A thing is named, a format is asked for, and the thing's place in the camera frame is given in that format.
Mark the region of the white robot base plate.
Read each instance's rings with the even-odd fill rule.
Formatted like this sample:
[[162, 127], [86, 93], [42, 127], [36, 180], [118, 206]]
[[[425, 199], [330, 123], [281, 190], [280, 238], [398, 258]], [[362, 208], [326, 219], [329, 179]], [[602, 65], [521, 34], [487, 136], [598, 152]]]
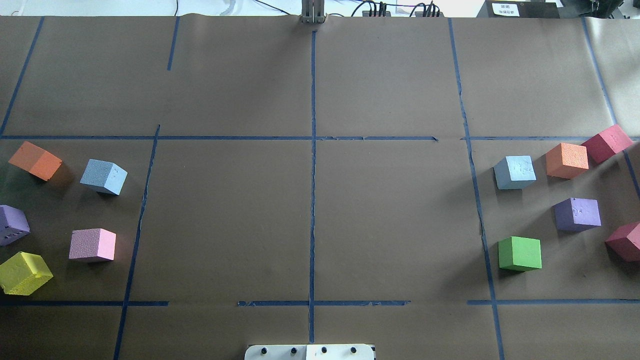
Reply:
[[375, 346], [364, 343], [256, 344], [249, 346], [245, 360], [375, 360]]

